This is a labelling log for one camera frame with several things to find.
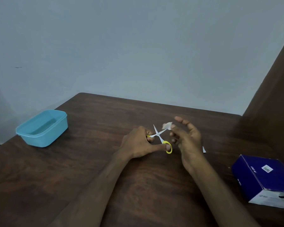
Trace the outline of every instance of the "brown wooden panel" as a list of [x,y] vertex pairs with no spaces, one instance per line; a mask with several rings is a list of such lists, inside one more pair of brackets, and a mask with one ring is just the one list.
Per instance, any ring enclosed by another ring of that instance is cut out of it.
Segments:
[[[152,129],[175,115],[202,132],[206,158],[263,226],[284,226],[284,209],[243,200],[231,165],[240,154],[276,157],[240,116],[80,93],[58,107],[69,128],[50,146],[28,146],[16,136],[0,146],[0,226],[46,226],[101,170],[123,135]],[[162,137],[169,140],[168,133]],[[180,151],[156,152],[125,167],[102,226],[217,226]]]
[[284,47],[243,115],[284,161]]

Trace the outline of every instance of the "plastic container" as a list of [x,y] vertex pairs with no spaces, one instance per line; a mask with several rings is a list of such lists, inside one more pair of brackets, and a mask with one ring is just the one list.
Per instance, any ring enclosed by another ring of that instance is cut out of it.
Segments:
[[29,145],[46,147],[67,128],[64,111],[45,110],[16,128],[16,134]]

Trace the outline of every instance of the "wall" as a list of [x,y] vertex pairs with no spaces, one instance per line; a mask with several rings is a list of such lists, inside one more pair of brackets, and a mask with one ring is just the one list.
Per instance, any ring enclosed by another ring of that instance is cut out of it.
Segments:
[[284,161],[284,47],[242,117]]
[[0,143],[78,92],[242,115],[284,0],[0,0]]

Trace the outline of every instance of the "person's right hand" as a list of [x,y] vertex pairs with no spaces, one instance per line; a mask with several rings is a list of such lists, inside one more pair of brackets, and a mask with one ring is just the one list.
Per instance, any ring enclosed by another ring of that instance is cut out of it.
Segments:
[[178,145],[181,151],[183,166],[191,173],[194,160],[199,157],[204,157],[202,151],[202,136],[200,131],[188,120],[178,116],[175,117],[175,120],[186,125],[189,129],[189,133],[187,133],[182,128],[173,124],[171,125],[172,132],[170,136],[173,137],[172,142]]

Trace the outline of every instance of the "hand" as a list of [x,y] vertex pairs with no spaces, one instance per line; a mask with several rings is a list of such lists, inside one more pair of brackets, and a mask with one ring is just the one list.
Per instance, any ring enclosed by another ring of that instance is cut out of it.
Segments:
[[152,143],[154,138],[146,138],[146,136],[152,134],[145,127],[134,128],[128,135],[123,137],[120,150],[129,158],[142,157],[158,150],[170,150],[170,145],[168,144],[151,145],[149,142]]
[[185,169],[191,172],[194,160],[198,157],[204,157],[202,151],[202,136],[200,131],[188,120],[178,116],[175,117],[175,120],[186,125],[189,129],[189,133],[187,133],[173,124],[171,125],[172,132],[170,136],[173,137],[172,142],[178,145],[181,151],[182,163]]

